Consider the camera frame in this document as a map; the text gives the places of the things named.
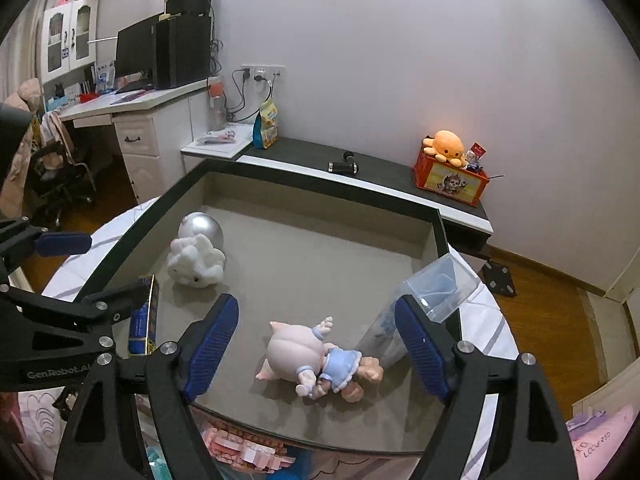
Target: wall socket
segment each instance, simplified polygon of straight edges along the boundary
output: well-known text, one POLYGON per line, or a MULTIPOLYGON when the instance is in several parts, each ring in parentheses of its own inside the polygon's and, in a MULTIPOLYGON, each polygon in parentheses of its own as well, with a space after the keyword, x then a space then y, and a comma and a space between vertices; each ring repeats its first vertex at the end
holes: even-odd
MULTIPOLYGON (((276 85, 282 83, 284 79, 285 71, 286 71, 282 65, 244 64, 242 65, 242 68, 248 68, 251 71, 249 79, 251 79, 252 81, 254 80, 254 77, 257 73, 263 74, 264 77, 267 79, 273 79, 273 75, 279 73, 280 75, 276 78, 276 85)), ((257 85, 264 85, 264 82, 254 82, 254 83, 257 85)))

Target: cabinet door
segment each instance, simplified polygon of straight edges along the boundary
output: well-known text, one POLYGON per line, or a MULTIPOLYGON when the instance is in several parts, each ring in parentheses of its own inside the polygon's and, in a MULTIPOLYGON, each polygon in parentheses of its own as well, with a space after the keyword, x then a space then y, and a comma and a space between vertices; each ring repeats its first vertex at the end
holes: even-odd
POLYGON ((71 3, 71 50, 69 68, 71 70, 95 62, 95 20, 98 0, 76 0, 71 3))
POLYGON ((160 157, 123 154, 122 158, 139 204, 165 192, 160 157))
POLYGON ((45 10, 40 48, 40 81, 46 83, 69 72, 71 6, 45 10))

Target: plastic storage box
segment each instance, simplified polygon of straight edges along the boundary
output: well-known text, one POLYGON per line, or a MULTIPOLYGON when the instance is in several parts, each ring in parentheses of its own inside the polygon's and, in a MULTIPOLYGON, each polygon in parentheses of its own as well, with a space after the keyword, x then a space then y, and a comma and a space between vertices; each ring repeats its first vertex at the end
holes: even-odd
POLYGON ((383 368, 391 366, 407 353, 394 319, 398 298, 411 294, 429 319, 442 323, 479 284, 480 278, 451 254, 441 256, 396 288, 391 303, 380 312, 356 348, 363 355, 379 358, 383 368))

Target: red storage box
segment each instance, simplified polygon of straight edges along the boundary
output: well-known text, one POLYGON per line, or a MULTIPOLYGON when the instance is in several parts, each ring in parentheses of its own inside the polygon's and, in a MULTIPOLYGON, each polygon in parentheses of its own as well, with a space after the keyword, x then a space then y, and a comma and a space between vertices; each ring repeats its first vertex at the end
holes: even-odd
POLYGON ((89 92, 88 94, 80 94, 80 102, 88 103, 89 101, 97 99, 98 97, 100 96, 95 92, 89 92))
POLYGON ((480 202, 484 186, 489 182, 483 170, 480 173, 455 168, 442 163, 420 149, 414 165, 415 185, 444 196, 449 196, 474 207, 480 202))

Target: snack bag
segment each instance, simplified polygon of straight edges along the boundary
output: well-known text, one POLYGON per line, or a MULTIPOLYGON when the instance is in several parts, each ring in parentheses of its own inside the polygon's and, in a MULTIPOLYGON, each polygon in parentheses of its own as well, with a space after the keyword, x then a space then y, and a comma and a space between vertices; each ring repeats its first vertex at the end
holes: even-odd
POLYGON ((266 149, 278 139, 278 109, 269 97, 260 105, 254 123, 254 146, 266 149))

